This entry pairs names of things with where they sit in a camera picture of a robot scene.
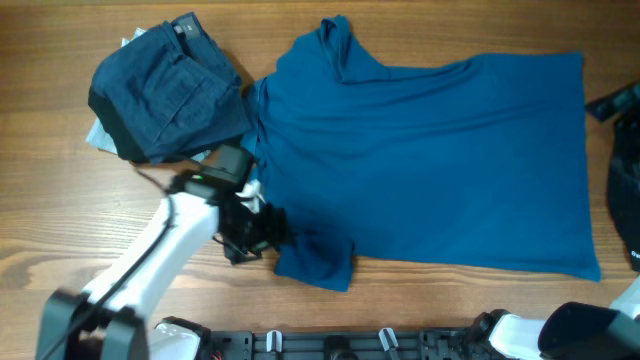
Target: denim jeans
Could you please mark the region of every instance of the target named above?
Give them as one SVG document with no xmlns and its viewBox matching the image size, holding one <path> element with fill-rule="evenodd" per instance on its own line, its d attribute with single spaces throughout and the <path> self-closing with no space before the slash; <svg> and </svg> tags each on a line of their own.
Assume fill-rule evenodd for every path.
<svg viewBox="0 0 640 360">
<path fill-rule="evenodd" d="M 241 82 L 189 13 L 105 59 L 93 77 L 89 106 L 122 159 L 161 162 L 249 131 Z"/>
</svg>

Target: blue fabric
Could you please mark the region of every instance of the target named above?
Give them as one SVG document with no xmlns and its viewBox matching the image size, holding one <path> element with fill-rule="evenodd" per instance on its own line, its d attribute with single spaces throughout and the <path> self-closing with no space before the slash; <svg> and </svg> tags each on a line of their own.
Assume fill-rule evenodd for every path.
<svg viewBox="0 0 640 360">
<path fill-rule="evenodd" d="M 111 54 L 96 70 L 91 91 L 115 109 L 99 118 L 118 154 L 132 138 L 151 162 L 160 162 L 249 131 L 241 83 L 229 59 L 189 13 Z M 127 133 L 126 140 L 114 131 Z"/>
<path fill-rule="evenodd" d="M 276 273 L 346 291 L 351 256 L 600 279 L 579 53 L 388 67 L 346 18 L 250 94 L 267 200 L 298 234 Z"/>
</svg>

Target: black object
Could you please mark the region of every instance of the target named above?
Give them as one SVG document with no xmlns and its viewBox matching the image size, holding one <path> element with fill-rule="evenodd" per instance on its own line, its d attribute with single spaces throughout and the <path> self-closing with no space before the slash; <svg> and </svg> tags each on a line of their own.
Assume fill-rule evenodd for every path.
<svg viewBox="0 0 640 360">
<path fill-rule="evenodd" d="M 186 192 L 218 206 L 221 239 L 217 241 L 224 245 L 224 256 L 232 265 L 261 259 L 262 251 L 294 241 L 284 209 L 265 204 L 254 214 L 242 204 L 246 199 L 236 195 L 247 182 L 252 164 L 244 149 L 223 145 L 213 166 L 186 170 L 174 177 L 170 187 L 172 192 Z"/>
<path fill-rule="evenodd" d="M 343 335 L 329 335 L 324 339 L 324 360 L 359 360 Z"/>
<path fill-rule="evenodd" d="M 631 267 L 640 271 L 640 83 L 587 104 L 601 122 L 614 122 L 615 143 L 607 181 L 607 207 L 625 242 Z"/>
<path fill-rule="evenodd" d="M 506 359 L 489 343 L 489 335 L 508 311 L 483 312 L 467 328 L 426 329 L 420 332 L 423 359 L 429 360 L 502 360 Z"/>
<path fill-rule="evenodd" d="M 547 320 L 538 347 L 548 359 L 640 359 L 640 324 L 618 310 L 570 302 Z"/>
<path fill-rule="evenodd" d="M 64 290 L 57 290 L 51 295 L 45 304 L 40 323 L 36 359 L 41 359 L 51 343 L 61 336 L 66 337 L 65 344 L 58 347 L 48 359 L 137 360 L 149 358 L 144 321 L 126 307 L 118 312 L 104 308 L 93 311 L 91 318 L 82 323 L 82 328 L 67 337 L 66 332 L 73 322 L 90 311 L 92 311 L 92 305 L 87 302 L 85 295 L 75 295 Z M 105 330 L 104 340 L 92 337 L 80 339 L 80 331 L 91 332 L 98 327 Z"/>
</svg>

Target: wood grain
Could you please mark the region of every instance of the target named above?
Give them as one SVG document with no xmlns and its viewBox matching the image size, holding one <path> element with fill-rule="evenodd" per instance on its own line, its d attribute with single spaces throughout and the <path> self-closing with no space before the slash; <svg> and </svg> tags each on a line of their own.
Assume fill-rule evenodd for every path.
<svg viewBox="0 0 640 360">
<path fill-rule="evenodd" d="M 32 358 L 51 292 L 79 289 L 108 267 L 155 211 L 156 189 L 127 163 L 84 143 L 94 119 L 87 90 L 95 67 L 121 37 L 188 11 L 196 11 L 252 79 L 272 72 L 297 36 L 336 14 L 349 16 L 361 43 L 388 65 L 440 66 L 481 52 L 580 50 L 588 98 L 640 78 L 640 10 L 634 1 L 1 7 L 0 359 Z M 605 208 L 611 125 L 587 119 L 586 126 L 600 283 L 361 258 L 350 291 L 340 294 L 276 277 L 275 253 L 232 268 L 221 249 L 208 244 L 174 281 L 154 319 L 174 315 L 215 329 L 254 331 L 416 329 L 464 325 L 494 308 L 545 317 L 569 300 L 608 305 L 636 274 Z M 166 180 L 171 173 L 154 175 Z"/>
</svg>

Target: black cable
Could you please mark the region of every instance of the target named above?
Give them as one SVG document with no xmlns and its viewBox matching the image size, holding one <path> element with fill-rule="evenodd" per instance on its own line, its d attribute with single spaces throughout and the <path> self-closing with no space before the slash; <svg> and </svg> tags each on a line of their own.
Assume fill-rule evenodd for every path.
<svg viewBox="0 0 640 360">
<path fill-rule="evenodd" d="M 160 184 L 158 180 L 141 172 L 138 168 L 134 168 L 134 169 L 136 173 L 138 173 L 138 175 L 147 179 L 149 182 L 151 182 L 158 189 L 160 189 L 160 191 L 164 193 L 164 196 L 167 199 L 167 202 L 169 204 L 168 206 L 169 214 L 167 215 L 167 220 L 164 223 L 164 228 L 162 228 L 162 231 L 160 232 L 160 234 L 158 234 L 158 236 L 153 241 L 153 243 L 151 243 L 151 245 L 138 258 L 138 260 L 136 260 L 136 262 L 134 262 L 133 265 L 131 265 L 131 267 L 127 269 L 127 271 L 120 277 L 120 279 L 118 279 L 118 281 L 113 283 L 111 288 L 104 295 L 102 295 L 102 297 L 98 299 L 98 301 L 96 301 L 96 303 L 93 304 L 93 306 L 89 310 L 87 310 L 79 318 L 77 318 L 69 326 L 69 329 L 64 333 L 64 335 L 62 335 L 58 340 L 56 340 L 53 344 L 51 344 L 51 346 L 49 346 L 47 351 L 45 351 L 38 360 L 46 360 L 50 358 L 53 355 L 53 353 L 60 347 L 60 345 L 62 345 L 65 341 L 67 341 L 67 339 L 71 335 L 78 332 L 82 328 L 82 325 L 84 325 L 84 323 L 87 322 L 87 320 L 95 316 L 98 310 L 102 308 L 102 305 L 104 305 L 109 300 L 109 298 L 111 298 L 115 293 L 117 293 L 118 290 L 120 290 L 120 288 L 122 287 L 122 285 L 124 285 L 127 282 L 127 280 L 129 280 L 131 275 L 133 275 L 136 272 L 136 270 L 138 270 L 138 268 L 142 265 L 142 263 L 144 263 L 144 261 L 149 257 L 149 255 L 151 255 L 151 253 L 155 250 L 155 248 L 158 247 L 158 245 L 162 242 L 164 237 L 169 233 L 169 231 L 173 227 L 173 220 L 175 218 L 175 204 L 173 203 L 173 198 L 171 198 L 170 193 L 164 188 L 164 186 L 162 186 L 162 184 Z"/>
<path fill-rule="evenodd" d="M 231 243 L 223 242 L 223 241 L 220 241 L 220 240 L 218 240 L 218 239 L 216 239 L 216 238 L 213 238 L 213 241 L 217 242 L 218 244 L 220 244 L 220 245 L 222 245 L 222 246 L 226 246 L 226 247 L 228 247 L 228 248 L 229 248 L 229 249 L 231 249 L 231 250 L 237 251 L 237 252 L 241 253 L 242 255 L 247 255 L 247 252 L 246 252 L 246 251 L 242 251 L 242 250 L 240 250 L 237 246 L 235 246 L 235 245 L 233 245 L 233 244 L 231 244 Z"/>
</svg>

